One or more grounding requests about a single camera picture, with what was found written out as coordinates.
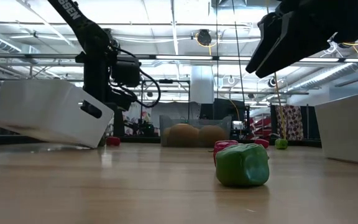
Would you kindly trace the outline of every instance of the white box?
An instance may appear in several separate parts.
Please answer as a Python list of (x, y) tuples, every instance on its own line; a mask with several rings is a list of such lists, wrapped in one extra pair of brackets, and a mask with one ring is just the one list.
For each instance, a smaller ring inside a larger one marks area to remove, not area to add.
[[(83, 100), (101, 117), (81, 110)], [(113, 113), (65, 80), (6, 81), (0, 89), (0, 127), (43, 141), (97, 147)]]
[(324, 156), (358, 163), (358, 95), (315, 108)]

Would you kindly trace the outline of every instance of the brown round object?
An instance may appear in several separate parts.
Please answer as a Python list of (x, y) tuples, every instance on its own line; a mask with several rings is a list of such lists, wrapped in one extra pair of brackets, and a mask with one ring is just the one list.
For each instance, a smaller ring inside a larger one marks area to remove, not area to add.
[(168, 135), (170, 147), (194, 147), (198, 140), (198, 130), (188, 124), (175, 124)]
[(198, 139), (204, 147), (214, 147), (215, 142), (227, 140), (227, 134), (219, 126), (206, 125), (200, 129)]
[(171, 128), (165, 128), (161, 135), (161, 145), (168, 146), (168, 136)]

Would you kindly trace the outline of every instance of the red object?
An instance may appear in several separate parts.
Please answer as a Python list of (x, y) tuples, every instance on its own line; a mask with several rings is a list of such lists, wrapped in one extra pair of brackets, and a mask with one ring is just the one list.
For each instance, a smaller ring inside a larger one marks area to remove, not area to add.
[(256, 139), (255, 144), (261, 144), (265, 149), (267, 149), (269, 146), (269, 142), (264, 139)]
[(108, 137), (106, 144), (108, 146), (119, 146), (121, 144), (121, 140), (117, 137)]
[(214, 163), (215, 163), (215, 166), (216, 166), (216, 154), (219, 152), (219, 151), (222, 151), (223, 149), (225, 149), (226, 147), (229, 147), (229, 146), (233, 146), (235, 144), (239, 144), (239, 142), (237, 142), (236, 140), (224, 140), (224, 141), (217, 141), (215, 143), (215, 147), (214, 147)]

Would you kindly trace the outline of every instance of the red pepper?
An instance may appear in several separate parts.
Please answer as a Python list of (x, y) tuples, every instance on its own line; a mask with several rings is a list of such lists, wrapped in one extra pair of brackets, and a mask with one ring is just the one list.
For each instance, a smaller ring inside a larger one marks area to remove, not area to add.
[(214, 163), (216, 166), (216, 154), (219, 151), (222, 151), (223, 149), (225, 149), (226, 147), (235, 145), (235, 144), (239, 144), (239, 142), (237, 142), (236, 140), (223, 140), (223, 141), (217, 141), (215, 143), (215, 147), (214, 147)]

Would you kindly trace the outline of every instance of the black cable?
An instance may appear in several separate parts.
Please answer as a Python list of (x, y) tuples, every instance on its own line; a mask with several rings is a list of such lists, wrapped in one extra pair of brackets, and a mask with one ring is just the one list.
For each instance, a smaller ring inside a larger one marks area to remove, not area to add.
[(140, 105), (146, 107), (146, 108), (152, 108), (155, 105), (157, 105), (161, 99), (161, 89), (160, 86), (158, 85), (157, 81), (155, 81), (150, 75), (148, 75), (147, 73), (143, 72), (143, 70), (140, 70), (141, 74), (143, 74), (144, 76), (146, 76), (147, 78), (149, 78), (154, 84), (155, 87), (157, 87), (157, 91), (158, 91), (158, 97), (157, 99), (154, 101), (154, 103), (152, 103), (151, 105), (145, 105), (142, 102), (140, 102), (139, 100), (136, 100), (136, 102), (138, 102)]
[[(218, 84), (216, 85), (217, 94), (216, 98), (219, 99), (219, 34), (218, 34), (218, 6), (219, 6), (219, 0), (216, 0), (216, 56), (218, 56), (218, 60), (216, 61), (216, 76)], [(215, 103), (212, 104), (212, 119), (215, 119)]]
[[(130, 53), (130, 52), (127, 51), (127, 50), (122, 50), (122, 49), (120, 49), (120, 48), (118, 48), (118, 47), (115, 47), (115, 46), (113, 46), (113, 45), (110, 45), (110, 47), (111, 47), (112, 49), (115, 49), (115, 50), (124, 52), (125, 54), (128, 54), (128, 55), (130, 55), (130, 56), (136, 58), (136, 56), (135, 56), (134, 54)], [(157, 104), (159, 103), (160, 99), (161, 99), (161, 89), (160, 89), (160, 86), (158, 85), (158, 82), (157, 82), (157, 81), (155, 81), (149, 74), (143, 72), (143, 70), (142, 70), (141, 68), (139, 68), (139, 71), (141, 72), (141, 74), (143, 74), (144, 76), (146, 76), (147, 78), (149, 78), (149, 79), (155, 84), (155, 86), (157, 87), (157, 91), (158, 91), (158, 97), (157, 97), (157, 99), (156, 99), (151, 105), (146, 105), (146, 104), (144, 104), (143, 102), (139, 101), (137, 98), (136, 98), (136, 102), (138, 102), (138, 104), (144, 106), (145, 108), (152, 108), (152, 107), (154, 107), (155, 105), (157, 105)], [(123, 89), (124, 91), (126, 91), (127, 93), (129, 93), (129, 94), (131, 94), (131, 95), (133, 94), (132, 91), (130, 91), (130, 90), (127, 89), (127, 88), (122, 87), (122, 85), (119, 85), (119, 87), (120, 87), (121, 89)]]
[(233, 15), (234, 15), (234, 28), (236, 30), (236, 41), (237, 41), (237, 55), (239, 57), (239, 68), (240, 68), (240, 81), (241, 81), (241, 92), (242, 92), (242, 103), (245, 106), (246, 97), (244, 96), (244, 86), (242, 84), (242, 72), (241, 72), (241, 59), (240, 59), (240, 45), (239, 45), (239, 34), (237, 32), (237, 22), (236, 22), (236, 10), (234, 9), (234, 0), (231, 0), (233, 7)]

